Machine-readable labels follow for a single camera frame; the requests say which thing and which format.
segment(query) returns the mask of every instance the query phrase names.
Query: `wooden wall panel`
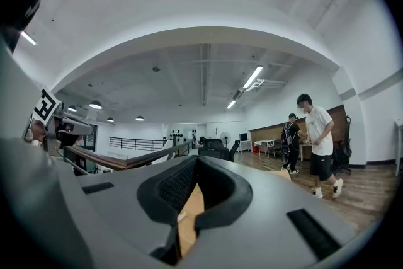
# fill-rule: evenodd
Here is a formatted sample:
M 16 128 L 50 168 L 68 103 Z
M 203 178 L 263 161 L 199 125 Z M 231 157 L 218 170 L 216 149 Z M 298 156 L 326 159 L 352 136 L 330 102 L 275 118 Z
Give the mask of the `wooden wall panel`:
M 329 112 L 334 121 L 334 127 L 332 129 L 333 141 L 343 141 L 344 131 L 346 128 L 344 121 L 346 118 L 346 111 L 344 110 L 344 106 L 337 106 L 328 110 L 327 112 Z M 281 139 L 281 131 L 283 130 L 284 124 L 285 122 L 278 125 L 272 125 L 270 127 L 251 130 L 252 142 L 258 140 Z M 303 132 L 307 132 L 305 118 L 299 119 L 297 124 L 300 126 Z M 304 159 L 310 159 L 310 147 L 304 147 Z

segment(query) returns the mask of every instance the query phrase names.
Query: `black chair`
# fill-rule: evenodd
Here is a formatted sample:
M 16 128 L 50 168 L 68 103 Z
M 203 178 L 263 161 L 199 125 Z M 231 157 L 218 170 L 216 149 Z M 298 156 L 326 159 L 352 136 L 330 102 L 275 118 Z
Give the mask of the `black chair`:
M 332 172 L 336 173 L 347 173 L 351 175 L 351 169 L 347 167 L 350 163 L 350 157 L 352 150 L 350 148 L 350 123 L 351 119 L 349 116 L 346 116 L 346 129 L 344 131 L 344 140 L 343 144 L 339 142 L 338 147 L 333 148 L 333 165 Z
M 228 148 L 224 148 L 224 147 L 213 147 L 214 143 L 218 144 L 217 139 L 213 139 L 214 141 L 210 141 L 210 143 L 209 143 L 210 147 L 207 147 L 208 140 L 211 140 L 211 139 L 206 139 L 205 146 L 201 147 L 197 150 L 199 156 L 208 156 L 208 157 L 224 159 L 226 161 L 234 161 L 234 154 L 239 147 L 239 140 L 235 140 L 235 143 L 232 146 L 231 150 L 229 150 Z
M 239 147 L 239 140 L 235 140 L 234 144 L 232 145 L 231 150 L 229 151 L 229 161 L 234 161 L 234 154 L 237 151 L 238 147 Z
M 221 139 L 205 139 L 204 140 L 205 148 L 224 148 L 224 145 Z
M 277 139 L 274 142 L 274 146 L 273 147 L 269 147 L 269 152 L 273 153 L 273 157 L 276 158 L 276 152 L 280 151 L 280 155 L 281 155 L 281 147 L 282 147 L 283 143 L 281 141 L 281 139 Z

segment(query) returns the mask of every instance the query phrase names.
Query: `white sneaker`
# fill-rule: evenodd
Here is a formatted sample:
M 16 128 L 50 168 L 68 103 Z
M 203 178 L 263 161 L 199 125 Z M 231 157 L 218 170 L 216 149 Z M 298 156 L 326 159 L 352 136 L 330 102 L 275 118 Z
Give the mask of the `white sneaker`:
M 314 196 L 314 197 L 316 197 L 316 198 L 322 198 L 323 197 L 323 194 L 321 193 L 320 195 L 318 195 L 318 194 L 316 194 L 316 191 L 313 191 L 312 192 L 312 195 Z
M 333 198 L 338 198 L 341 194 L 341 187 L 343 186 L 343 179 L 340 178 L 338 180 L 338 185 L 337 186 L 333 186 Z

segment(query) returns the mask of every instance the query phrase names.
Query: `white t-shirt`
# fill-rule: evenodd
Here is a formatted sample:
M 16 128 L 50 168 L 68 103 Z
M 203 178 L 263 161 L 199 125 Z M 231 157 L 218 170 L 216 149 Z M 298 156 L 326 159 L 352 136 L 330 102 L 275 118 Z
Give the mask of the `white t-shirt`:
M 314 106 L 307 115 L 305 122 L 307 124 L 308 136 L 311 142 L 319 138 L 325 127 L 332 121 L 332 117 L 328 112 L 320 106 Z M 333 138 L 332 133 L 329 132 L 323 138 L 321 144 L 313 145 L 312 152 L 315 155 L 326 156 L 333 153 Z

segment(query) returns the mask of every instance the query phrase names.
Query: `backpack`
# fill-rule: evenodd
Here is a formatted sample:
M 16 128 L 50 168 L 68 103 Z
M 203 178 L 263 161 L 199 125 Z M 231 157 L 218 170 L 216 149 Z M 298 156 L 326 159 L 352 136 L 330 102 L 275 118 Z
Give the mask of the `backpack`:
M 293 122 L 286 123 L 283 127 L 283 130 L 281 131 L 281 141 L 283 146 L 290 147 L 292 145 L 292 140 L 295 137 L 295 134 L 293 137 L 291 137 L 290 134 L 290 127 L 293 125 Z

